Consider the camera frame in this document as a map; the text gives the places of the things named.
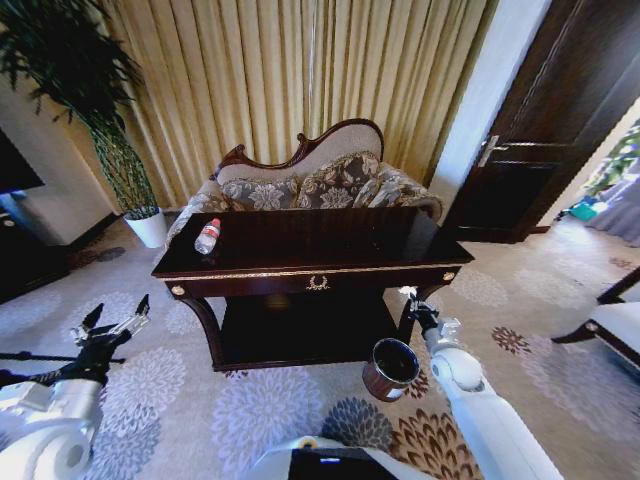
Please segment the wooden door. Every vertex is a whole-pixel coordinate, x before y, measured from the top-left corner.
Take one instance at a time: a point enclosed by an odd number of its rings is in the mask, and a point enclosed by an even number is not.
[[[526,238],[640,96],[640,2],[554,0],[445,221]]]

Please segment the table leg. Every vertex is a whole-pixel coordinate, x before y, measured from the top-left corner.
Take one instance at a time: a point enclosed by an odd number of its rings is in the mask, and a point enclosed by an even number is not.
[[[417,287],[417,299],[420,301],[425,301],[429,298],[429,295],[434,293],[436,290],[439,290],[444,285],[430,285],[428,287],[422,286]],[[413,324],[415,320],[411,315],[409,315],[409,311],[411,308],[411,300],[407,300],[407,303],[404,305],[404,309],[402,310],[402,315],[400,316],[400,324],[398,325],[398,340],[409,345],[411,341],[411,332],[413,331]]]
[[[211,309],[211,305],[202,297],[179,298],[178,300],[189,306],[198,317],[198,320],[200,320],[204,334],[207,337],[207,343],[209,344],[212,367],[215,370],[217,366],[224,363],[224,356],[222,354],[222,343],[220,343],[220,327],[218,326],[216,315]]]

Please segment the beige curtain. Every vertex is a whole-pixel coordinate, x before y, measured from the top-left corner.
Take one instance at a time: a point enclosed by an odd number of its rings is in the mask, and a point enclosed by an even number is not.
[[[486,0],[112,0],[140,64],[128,133],[162,206],[184,205],[238,143],[266,164],[302,131],[365,117],[422,181]]]

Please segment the white flower pot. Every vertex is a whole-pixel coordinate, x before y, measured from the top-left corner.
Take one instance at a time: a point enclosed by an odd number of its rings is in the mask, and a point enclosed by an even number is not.
[[[129,226],[140,237],[140,240],[147,248],[158,248],[164,244],[167,238],[167,222],[161,211],[153,217],[143,218],[142,220],[129,220],[125,215],[124,219]]]

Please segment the door handle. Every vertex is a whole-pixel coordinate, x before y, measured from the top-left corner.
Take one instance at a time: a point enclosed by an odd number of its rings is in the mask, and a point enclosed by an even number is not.
[[[486,140],[482,142],[484,151],[482,152],[482,156],[480,157],[480,161],[478,162],[478,168],[483,168],[487,164],[487,161],[491,156],[491,152],[493,152],[494,150],[509,150],[508,145],[497,145],[499,139],[500,135],[491,135],[491,138],[489,138],[488,142]]]

